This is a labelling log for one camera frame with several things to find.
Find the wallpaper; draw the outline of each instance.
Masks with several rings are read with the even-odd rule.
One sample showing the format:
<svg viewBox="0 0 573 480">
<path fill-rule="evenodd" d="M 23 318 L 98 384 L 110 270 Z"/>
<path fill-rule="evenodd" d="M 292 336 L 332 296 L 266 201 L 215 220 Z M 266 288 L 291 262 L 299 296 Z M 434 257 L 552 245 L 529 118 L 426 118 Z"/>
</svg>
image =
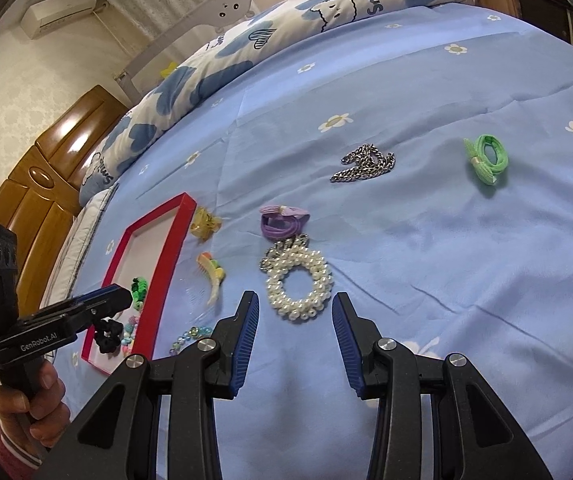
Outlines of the wallpaper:
<svg viewBox="0 0 573 480">
<path fill-rule="evenodd" d="M 127 102 L 113 80 L 126 54 L 95 16 L 29 40 L 0 34 L 0 184 L 22 155 L 84 92 L 97 84 Z"/>
</svg>

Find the metal screw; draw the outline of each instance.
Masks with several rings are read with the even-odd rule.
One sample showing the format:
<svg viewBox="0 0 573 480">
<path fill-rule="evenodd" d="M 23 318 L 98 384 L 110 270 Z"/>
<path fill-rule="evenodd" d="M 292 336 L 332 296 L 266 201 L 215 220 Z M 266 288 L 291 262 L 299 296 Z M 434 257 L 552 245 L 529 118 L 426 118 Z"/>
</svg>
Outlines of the metal screw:
<svg viewBox="0 0 573 480">
<path fill-rule="evenodd" d="M 126 366 L 128 366 L 129 368 L 137 368 L 142 366 L 143 364 L 144 364 L 144 357 L 142 357 L 140 354 L 129 355 L 129 357 L 126 358 Z"/>
<path fill-rule="evenodd" d="M 454 366 L 460 367 L 467 364 L 467 358 L 462 354 L 451 354 L 449 362 Z"/>
<path fill-rule="evenodd" d="M 390 337 L 383 337 L 377 342 L 377 345 L 382 350 L 393 350 L 398 344 L 395 342 L 395 339 L 391 339 Z"/>
<path fill-rule="evenodd" d="M 215 348 L 217 343 L 211 338 L 201 339 L 198 341 L 198 349 L 202 352 L 209 352 Z"/>
</svg>

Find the hand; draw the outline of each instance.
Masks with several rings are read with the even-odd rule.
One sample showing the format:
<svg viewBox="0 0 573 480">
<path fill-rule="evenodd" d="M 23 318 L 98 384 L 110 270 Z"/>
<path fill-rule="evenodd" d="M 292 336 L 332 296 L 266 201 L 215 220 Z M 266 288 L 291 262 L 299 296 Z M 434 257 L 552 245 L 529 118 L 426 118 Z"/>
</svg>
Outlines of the hand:
<svg viewBox="0 0 573 480">
<path fill-rule="evenodd" d="M 39 372 L 39 382 L 44 388 L 28 402 L 26 395 L 8 386 L 0 386 L 0 424 L 9 438 L 32 455 L 31 446 L 15 417 L 16 413 L 30 413 L 36 422 L 30 427 L 31 435 L 45 447 L 53 447 L 69 425 L 71 412 L 62 402 L 65 387 L 57 377 L 54 366 L 45 361 Z"/>
</svg>

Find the purple hair tie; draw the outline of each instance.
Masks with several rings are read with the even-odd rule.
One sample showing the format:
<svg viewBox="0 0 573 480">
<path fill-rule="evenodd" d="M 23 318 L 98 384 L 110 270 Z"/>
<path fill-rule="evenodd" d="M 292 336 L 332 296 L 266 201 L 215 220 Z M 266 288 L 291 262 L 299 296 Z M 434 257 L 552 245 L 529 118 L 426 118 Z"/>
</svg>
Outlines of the purple hair tie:
<svg viewBox="0 0 573 480">
<path fill-rule="evenodd" d="M 269 240 L 286 240 L 302 232 L 309 212 L 288 205 L 265 205 L 260 208 L 262 234 Z"/>
</svg>

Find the finger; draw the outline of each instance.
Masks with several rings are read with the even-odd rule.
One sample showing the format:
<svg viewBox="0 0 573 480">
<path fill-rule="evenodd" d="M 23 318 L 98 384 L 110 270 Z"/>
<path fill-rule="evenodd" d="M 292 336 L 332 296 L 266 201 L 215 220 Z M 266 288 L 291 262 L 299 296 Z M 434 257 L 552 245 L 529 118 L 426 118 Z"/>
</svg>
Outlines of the finger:
<svg viewBox="0 0 573 480">
<path fill-rule="evenodd" d="M 40 390 L 31 399 L 31 416 L 40 420 L 51 413 L 60 404 L 66 388 L 61 379 L 58 379 L 49 390 Z"/>
<path fill-rule="evenodd" d="M 26 413 L 28 409 L 29 404 L 25 394 L 8 386 L 0 386 L 0 416 Z"/>
<path fill-rule="evenodd" d="M 64 428 L 60 433 L 58 433 L 53 438 L 48 438 L 48 439 L 42 440 L 41 441 L 42 446 L 44 446 L 44 447 L 55 446 L 55 444 L 57 444 L 57 441 L 60 440 L 60 438 L 62 437 L 62 435 L 64 434 L 65 431 L 66 431 L 66 428 Z"/>
<path fill-rule="evenodd" d="M 49 361 L 44 361 L 44 364 L 40 368 L 39 379 L 40 384 L 45 390 L 51 389 L 51 386 L 56 383 L 57 371 Z"/>
<path fill-rule="evenodd" d="M 51 413 L 31 425 L 31 435 L 40 442 L 51 440 L 64 431 L 70 420 L 71 412 L 69 408 L 66 404 L 60 402 Z"/>
</svg>

